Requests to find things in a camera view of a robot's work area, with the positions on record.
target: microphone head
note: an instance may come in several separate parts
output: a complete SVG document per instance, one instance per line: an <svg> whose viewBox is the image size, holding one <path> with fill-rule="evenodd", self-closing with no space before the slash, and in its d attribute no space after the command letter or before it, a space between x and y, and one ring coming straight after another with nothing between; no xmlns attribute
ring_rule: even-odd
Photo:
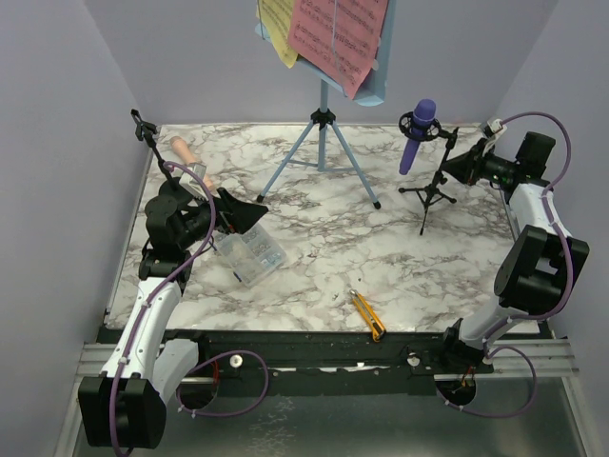
<svg viewBox="0 0 609 457"><path fill-rule="evenodd" d="M423 98L412 113L418 124L431 124L436 118L436 102L429 98Z"/></svg>

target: marble tabletop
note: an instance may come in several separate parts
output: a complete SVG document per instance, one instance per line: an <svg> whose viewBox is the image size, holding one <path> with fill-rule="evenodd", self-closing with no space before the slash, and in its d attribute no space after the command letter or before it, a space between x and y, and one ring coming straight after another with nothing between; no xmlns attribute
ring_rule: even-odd
<svg viewBox="0 0 609 457"><path fill-rule="evenodd" d="M169 139L182 136L217 186L254 201L303 128L163 126L158 148L166 159L177 160ZM288 165L265 199L269 213L261 220L285 250L285 264L247 288L219 254L204 254L194 263L168 328L367 330L348 298L349 289L356 288L389 331L444 331L489 300L497 269L513 243L499 193L449 178L442 190L458 202L432 207L420 236L422 205L416 194L400 194L398 187L428 184L443 142L422 144L410 173L400 176L405 138L396 126L341 129L383 208L374 209L354 172L319 173ZM327 136L328 165L349 167L333 132ZM312 130L294 158L315 162L317 137L317 129ZM451 155L468 150L478 137L475 128L462 128ZM153 161L106 319L109 328L123 328L133 307L147 240L144 206L162 183ZM523 323L514 331L537 332L538 327Z"/></svg>

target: wooden rolling pin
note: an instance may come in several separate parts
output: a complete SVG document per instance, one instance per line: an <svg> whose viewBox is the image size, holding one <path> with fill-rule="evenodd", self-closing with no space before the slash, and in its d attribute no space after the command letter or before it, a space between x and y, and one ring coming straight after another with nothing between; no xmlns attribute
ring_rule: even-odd
<svg viewBox="0 0 609 457"><path fill-rule="evenodd" d="M184 162L185 165L201 162L197 160L197 158L192 154L192 152L190 152L190 148L188 147L187 142L184 141L183 138L179 136L174 136L169 140L169 143L171 144L171 148L173 149L173 151L178 157L180 157L180 159L182 159L182 162ZM203 182L206 184L209 191L213 192L216 189L216 187L213 185L213 182L207 177L207 173L203 178Z"/></svg>

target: wall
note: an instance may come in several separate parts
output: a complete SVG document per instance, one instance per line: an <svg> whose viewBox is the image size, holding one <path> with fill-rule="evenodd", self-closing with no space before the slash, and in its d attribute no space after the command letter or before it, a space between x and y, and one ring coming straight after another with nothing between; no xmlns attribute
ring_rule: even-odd
<svg viewBox="0 0 609 457"><path fill-rule="evenodd" d="M249 0L85 0L143 113L164 123L306 121L319 80L254 34ZM386 102L331 91L341 122L397 123L432 97L446 121L490 116L556 0L397 0Z"/></svg>
<svg viewBox="0 0 609 457"><path fill-rule="evenodd" d="M554 325L560 334L569 335L583 387L609 451L607 17L607 2L561 0L501 102L499 117L545 110L559 117L571 134L573 161L557 187L555 202L563 223L575 237L590 244L591 252L567 309ZM560 138L560 131L542 119L521 120L510 129L500 146L512 157L527 130ZM564 142L559 140L546 176L556 176L563 162Z"/></svg>
<svg viewBox="0 0 609 457"><path fill-rule="evenodd" d="M49 456L147 153L79 0L3 2L0 62L0 455Z"/></svg>

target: pink sheet music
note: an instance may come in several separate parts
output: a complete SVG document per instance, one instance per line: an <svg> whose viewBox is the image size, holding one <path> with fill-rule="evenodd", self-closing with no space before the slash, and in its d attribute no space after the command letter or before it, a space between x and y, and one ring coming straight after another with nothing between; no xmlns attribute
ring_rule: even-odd
<svg viewBox="0 0 609 457"><path fill-rule="evenodd" d="M372 68L388 0L295 0L287 42L306 60L341 84L353 100Z"/></svg>

